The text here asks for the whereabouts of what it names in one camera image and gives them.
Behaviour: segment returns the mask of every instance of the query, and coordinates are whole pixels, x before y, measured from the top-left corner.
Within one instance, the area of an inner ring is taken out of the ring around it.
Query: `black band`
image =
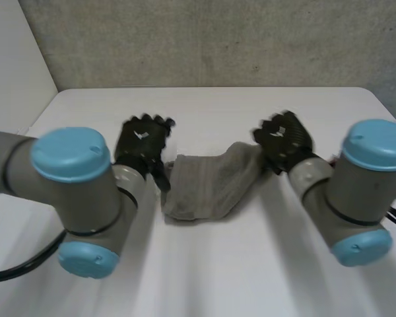
[[[133,204],[135,205],[135,207],[138,209],[138,201],[136,200],[135,197],[133,197],[133,195],[131,193],[129,193],[127,190],[125,190],[122,187],[118,187],[118,190],[122,194],[125,194],[127,197],[129,197],[131,199],[131,201],[133,202]]]
[[[312,184],[310,187],[308,187],[308,188],[306,189],[306,191],[302,194],[302,198],[301,198],[302,203],[305,201],[306,195],[307,195],[311,190],[313,190],[316,186],[318,186],[318,185],[320,185],[320,184],[322,184],[322,183],[327,183],[329,180],[330,180],[330,177],[323,178],[322,180],[319,180],[319,181],[315,182],[314,184]]]
[[[378,224],[381,222],[381,220],[382,220],[382,218],[381,218],[381,219],[378,220],[378,221],[362,221],[362,220],[357,220],[357,219],[350,218],[350,217],[348,217],[348,216],[346,216],[346,215],[343,215],[339,210],[337,210],[336,208],[334,208],[334,207],[330,204],[330,201],[327,199],[326,196],[324,196],[324,199],[325,199],[325,202],[326,202],[327,206],[330,207],[330,209],[332,210],[332,212],[333,212],[336,216],[338,216],[339,218],[341,218],[341,219],[347,221],[348,223],[353,223],[354,225],[363,226],[363,227],[372,227],[372,226],[378,225]]]
[[[14,153],[19,149],[23,144],[25,144],[28,141],[32,141],[33,138],[28,138],[28,139],[23,139],[20,140],[19,143],[16,143],[13,145],[13,148],[10,150],[9,155],[7,155],[5,162],[3,163],[3,167],[1,170],[1,179],[3,181],[3,185],[5,189],[12,194],[13,196],[18,196],[10,187],[9,180],[7,179],[7,169],[9,168],[9,163],[14,155]]]
[[[70,231],[70,230],[66,229],[66,232],[70,233],[74,236],[94,236],[95,234],[99,234],[99,233],[102,233],[102,232],[110,229],[115,223],[117,223],[117,221],[120,218],[121,213],[122,213],[122,208],[120,208],[119,213],[117,214],[117,216],[113,219],[113,221],[111,223],[109,223],[108,225],[105,225],[104,227],[99,228],[98,230],[88,231],[88,232],[75,232],[75,231]]]

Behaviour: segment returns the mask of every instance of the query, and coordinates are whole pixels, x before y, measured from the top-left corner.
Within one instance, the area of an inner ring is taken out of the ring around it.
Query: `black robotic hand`
[[[123,124],[114,153],[115,163],[134,168],[144,178],[151,173],[157,186],[168,192],[170,182],[164,173],[161,152],[174,126],[173,119],[164,120],[158,115],[154,119],[148,114],[143,114],[141,119],[132,117]]]
[[[253,138],[263,149],[267,167],[278,175],[288,172],[303,159],[316,157],[312,153],[310,134],[290,111],[264,120],[261,127],[253,131]]]

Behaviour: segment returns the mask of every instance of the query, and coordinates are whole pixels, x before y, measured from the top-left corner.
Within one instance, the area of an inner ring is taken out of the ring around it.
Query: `gray concrete wall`
[[[19,1],[59,90],[357,86],[396,117],[396,0]]]

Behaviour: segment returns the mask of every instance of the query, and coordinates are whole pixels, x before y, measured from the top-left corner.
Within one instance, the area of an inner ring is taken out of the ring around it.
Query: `gray robot arm segment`
[[[386,254],[392,239],[380,222],[396,199],[396,123],[352,126],[335,169],[313,153],[311,137],[292,112],[253,132],[267,165],[287,172],[306,212],[338,261],[365,265]]]
[[[75,245],[82,246],[87,253],[91,250],[85,250],[85,246],[98,246],[119,256],[143,194],[144,178],[132,168],[111,166],[109,161],[99,175],[89,180],[56,181],[34,168],[32,152],[36,143],[34,138],[0,132],[0,193],[54,206],[68,232],[63,247],[74,245],[68,242],[80,242],[83,244]],[[61,265],[80,276],[101,278],[114,268],[101,273],[87,272],[74,268],[72,260],[76,255],[70,256],[60,254]]]

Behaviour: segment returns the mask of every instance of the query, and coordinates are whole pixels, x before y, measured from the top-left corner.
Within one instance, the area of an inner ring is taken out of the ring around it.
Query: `white table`
[[[116,88],[66,90],[29,131],[97,129],[112,150],[121,123],[143,112],[177,121],[168,144],[189,155],[218,155],[252,142],[259,120],[296,112],[317,153],[337,153],[353,123],[392,120],[362,88]],[[227,218],[179,225],[164,220],[149,182],[121,263],[109,278],[82,279],[55,256],[0,283],[0,317],[13,316],[393,316],[396,317],[396,226],[390,255],[369,267],[340,266],[287,179],[273,176]],[[52,208],[0,195],[0,269],[45,246],[61,225]]]

